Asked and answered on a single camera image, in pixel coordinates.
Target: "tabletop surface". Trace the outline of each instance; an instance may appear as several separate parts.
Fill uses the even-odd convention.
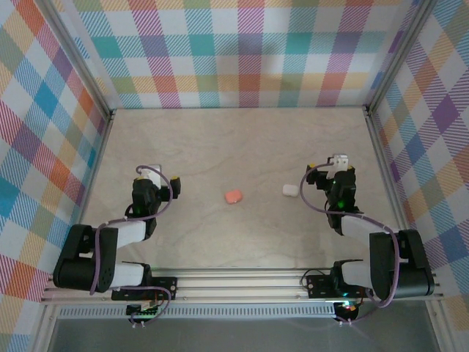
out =
[[[356,168],[357,206],[395,226],[363,113],[329,109],[175,109],[117,112],[85,224],[120,218],[131,203],[139,164],[161,164],[180,176],[182,192],[157,219],[153,236],[118,251],[121,260],[164,268],[328,267],[366,256],[367,248],[339,236],[326,215],[300,197],[307,164],[346,153]],[[239,189],[243,200],[226,203]],[[325,195],[306,186],[322,207]]]

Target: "plaid fabric backdrop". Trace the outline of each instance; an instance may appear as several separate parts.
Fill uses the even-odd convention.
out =
[[[418,0],[54,3],[104,93],[138,109],[362,105]]]
[[[469,1],[439,1],[376,116],[405,213],[469,346]]]
[[[24,351],[105,120],[32,0],[1,0],[0,351]]]

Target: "pink object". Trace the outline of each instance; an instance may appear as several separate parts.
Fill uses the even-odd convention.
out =
[[[228,204],[238,203],[243,198],[243,194],[239,189],[225,193],[225,199]]]

